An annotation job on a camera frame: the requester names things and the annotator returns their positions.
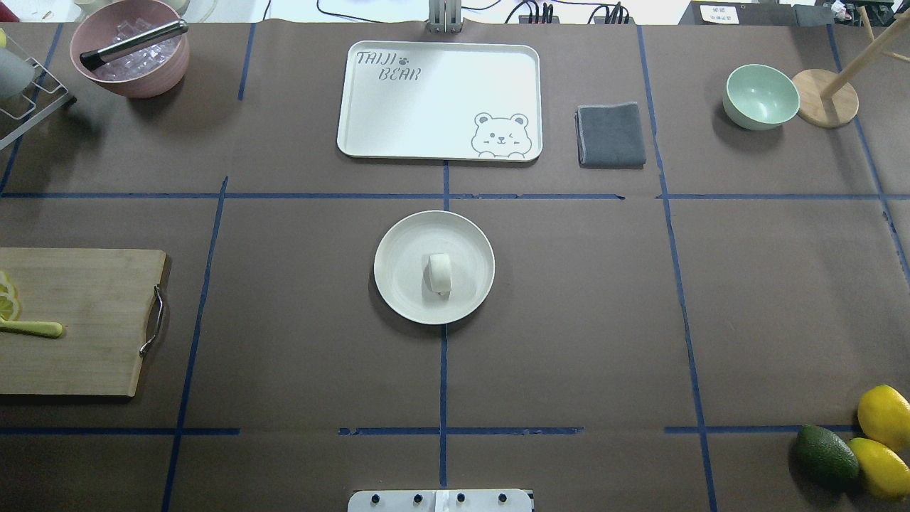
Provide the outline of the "white steamed bun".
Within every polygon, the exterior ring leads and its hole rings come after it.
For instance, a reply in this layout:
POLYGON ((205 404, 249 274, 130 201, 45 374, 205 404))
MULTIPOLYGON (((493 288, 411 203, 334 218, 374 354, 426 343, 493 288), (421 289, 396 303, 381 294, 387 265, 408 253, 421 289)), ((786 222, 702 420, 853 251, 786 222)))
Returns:
POLYGON ((453 278, 451 256, 448 253, 430 254, 427 265, 427 282, 430 291, 445 296, 451 294, 453 278))

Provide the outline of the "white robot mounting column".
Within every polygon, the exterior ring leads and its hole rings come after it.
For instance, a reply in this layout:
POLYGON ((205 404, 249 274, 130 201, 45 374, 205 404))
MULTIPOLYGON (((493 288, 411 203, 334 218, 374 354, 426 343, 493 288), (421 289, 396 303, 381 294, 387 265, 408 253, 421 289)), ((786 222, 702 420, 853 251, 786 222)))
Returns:
POLYGON ((523 489, 410 489, 355 492, 348 511, 534 511, 523 489))

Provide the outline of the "black power strip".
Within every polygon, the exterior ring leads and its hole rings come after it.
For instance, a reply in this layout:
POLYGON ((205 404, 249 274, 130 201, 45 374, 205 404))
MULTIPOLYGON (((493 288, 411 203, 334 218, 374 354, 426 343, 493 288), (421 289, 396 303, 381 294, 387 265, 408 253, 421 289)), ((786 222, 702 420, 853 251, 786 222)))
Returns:
POLYGON ((520 1, 506 23, 524 25, 633 25, 621 1, 520 1))

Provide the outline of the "mint green bowl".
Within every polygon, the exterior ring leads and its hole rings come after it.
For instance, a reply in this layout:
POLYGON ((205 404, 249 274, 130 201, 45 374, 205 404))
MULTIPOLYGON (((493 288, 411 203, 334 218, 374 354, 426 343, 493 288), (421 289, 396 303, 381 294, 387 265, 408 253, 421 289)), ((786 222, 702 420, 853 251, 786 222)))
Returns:
POLYGON ((726 116, 742 129, 776 129, 793 119, 800 106, 796 86, 776 68, 741 65, 726 78, 722 107, 726 116))

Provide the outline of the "black label box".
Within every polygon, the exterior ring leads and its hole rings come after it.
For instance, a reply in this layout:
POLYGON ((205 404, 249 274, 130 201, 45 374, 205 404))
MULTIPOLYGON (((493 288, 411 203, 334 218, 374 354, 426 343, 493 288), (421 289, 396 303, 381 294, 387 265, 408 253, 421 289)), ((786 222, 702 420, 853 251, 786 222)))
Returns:
POLYGON ((833 11, 812 4, 771 1, 693 1, 683 10, 680 26, 800 26, 832 25, 833 11))

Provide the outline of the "wooden cutting board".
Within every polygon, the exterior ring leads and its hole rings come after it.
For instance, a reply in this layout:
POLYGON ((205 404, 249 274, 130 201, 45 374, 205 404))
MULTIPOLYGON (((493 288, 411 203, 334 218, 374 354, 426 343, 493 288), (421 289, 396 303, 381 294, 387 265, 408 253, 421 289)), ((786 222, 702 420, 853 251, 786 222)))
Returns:
POLYGON ((3 247, 1 259, 20 319, 64 328, 56 339, 2 334, 2 393, 132 398, 166 253, 3 247))

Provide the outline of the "pink bowl with ice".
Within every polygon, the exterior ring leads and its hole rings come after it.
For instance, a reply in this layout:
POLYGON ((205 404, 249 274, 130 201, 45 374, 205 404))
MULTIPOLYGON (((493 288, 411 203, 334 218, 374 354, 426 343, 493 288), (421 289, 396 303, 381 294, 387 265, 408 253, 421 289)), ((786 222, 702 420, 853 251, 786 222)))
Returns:
POLYGON ((118 96, 159 96, 172 90, 186 74, 191 60, 186 33, 153 43, 149 48, 132 50, 95 70, 86 68, 80 56, 110 46, 118 36, 124 38, 130 26, 134 33, 141 33, 179 19, 178 12, 164 2, 113 2, 79 23, 70 42, 70 60, 81 75, 118 96))

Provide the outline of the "wooden mug tree stand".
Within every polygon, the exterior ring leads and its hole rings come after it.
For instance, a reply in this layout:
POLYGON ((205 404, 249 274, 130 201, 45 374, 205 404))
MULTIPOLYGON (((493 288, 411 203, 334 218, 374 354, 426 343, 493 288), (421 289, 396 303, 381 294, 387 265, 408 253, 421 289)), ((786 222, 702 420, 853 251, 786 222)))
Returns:
POLYGON ((907 12, 895 14, 894 22, 880 36, 875 36, 871 27, 867 27, 869 45, 842 71, 805 69, 794 75, 792 82, 799 96, 798 116, 823 129, 838 129, 852 121, 860 102, 850 81, 881 55, 907 63, 908 56, 891 52, 889 48, 908 26, 907 12))

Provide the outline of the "yellow plastic knife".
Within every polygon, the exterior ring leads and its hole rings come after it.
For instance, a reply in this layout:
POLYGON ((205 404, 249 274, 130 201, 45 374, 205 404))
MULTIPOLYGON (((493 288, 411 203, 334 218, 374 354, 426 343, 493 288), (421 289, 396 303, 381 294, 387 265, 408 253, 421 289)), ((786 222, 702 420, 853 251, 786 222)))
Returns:
POLYGON ((64 326, 54 321, 9 321, 1 318, 1 331, 58 339, 64 334, 64 326))

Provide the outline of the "green avocado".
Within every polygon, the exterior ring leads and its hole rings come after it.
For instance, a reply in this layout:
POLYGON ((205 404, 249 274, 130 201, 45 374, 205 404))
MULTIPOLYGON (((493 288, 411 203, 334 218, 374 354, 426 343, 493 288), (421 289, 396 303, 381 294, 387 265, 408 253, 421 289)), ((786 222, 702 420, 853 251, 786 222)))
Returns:
POLYGON ((828 428, 803 425, 793 455, 800 471, 827 489, 845 491, 858 480, 860 467, 854 452, 828 428))

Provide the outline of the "yellow lemon outer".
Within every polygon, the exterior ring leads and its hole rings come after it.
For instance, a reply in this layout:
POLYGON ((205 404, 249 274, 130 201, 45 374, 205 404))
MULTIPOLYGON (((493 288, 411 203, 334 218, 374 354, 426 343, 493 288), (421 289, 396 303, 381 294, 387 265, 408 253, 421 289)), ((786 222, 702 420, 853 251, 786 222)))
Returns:
POLYGON ((868 438, 900 452, 909 445, 909 404, 889 385, 877 385, 862 395, 857 419, 868 438))

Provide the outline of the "acrylic cup rack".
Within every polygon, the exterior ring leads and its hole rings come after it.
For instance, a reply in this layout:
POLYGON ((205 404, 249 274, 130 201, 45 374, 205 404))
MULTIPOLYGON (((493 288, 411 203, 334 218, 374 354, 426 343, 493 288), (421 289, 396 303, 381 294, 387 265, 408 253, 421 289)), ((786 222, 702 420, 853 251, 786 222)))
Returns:
POLYGON ((12 146, 19 137, 25 135, 50 114, 60 108, 69 107, 77 101, 72 91, 59 81, 58 75, 50 69, 61 35, 64 33, 64 26, 64 23, 56 23, 54 38, 50 41, 48 48, 36 51, 36 46, 29 45, 29 43, 23 48, 9 33, 9 29, 12 29, 14 35, 24 36, 23 27, 16 28, 13 23, 2 24, 2 48, 8 48, 14 54, 29 61, 35 68, 36 74, 32 84, 23 93, 2 100, 1 149, 5 150, 12 146))

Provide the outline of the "grey pastel cup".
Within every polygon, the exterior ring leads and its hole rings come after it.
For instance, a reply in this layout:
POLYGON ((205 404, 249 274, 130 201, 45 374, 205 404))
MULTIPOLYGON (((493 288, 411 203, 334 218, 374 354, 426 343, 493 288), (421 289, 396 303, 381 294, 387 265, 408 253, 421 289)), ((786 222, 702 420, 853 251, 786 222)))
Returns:
POLYGON ((8 48, 1 48, 1 100, 23 93, 35 78, 35 68, 8 48))

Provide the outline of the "yellow lemon near avocado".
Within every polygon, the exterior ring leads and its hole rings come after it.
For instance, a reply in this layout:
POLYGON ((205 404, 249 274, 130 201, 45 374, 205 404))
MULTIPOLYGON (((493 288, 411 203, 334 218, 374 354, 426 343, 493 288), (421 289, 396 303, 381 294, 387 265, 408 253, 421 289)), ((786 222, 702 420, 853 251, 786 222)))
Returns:
POLYGON ((860 467, 861 484, 867 493, 887 501, 901 501, 909 495, 908 466, 886 445, 856 437, 848 443, 860 467))

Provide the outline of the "aluminium frame post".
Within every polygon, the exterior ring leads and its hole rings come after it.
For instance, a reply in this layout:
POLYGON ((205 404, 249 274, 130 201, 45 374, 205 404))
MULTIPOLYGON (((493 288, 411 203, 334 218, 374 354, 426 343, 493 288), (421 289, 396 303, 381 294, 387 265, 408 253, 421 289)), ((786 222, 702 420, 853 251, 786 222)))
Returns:
POLYGON ((464 28, 461 0, 428 0, 430 33, 459 33, 464 28))

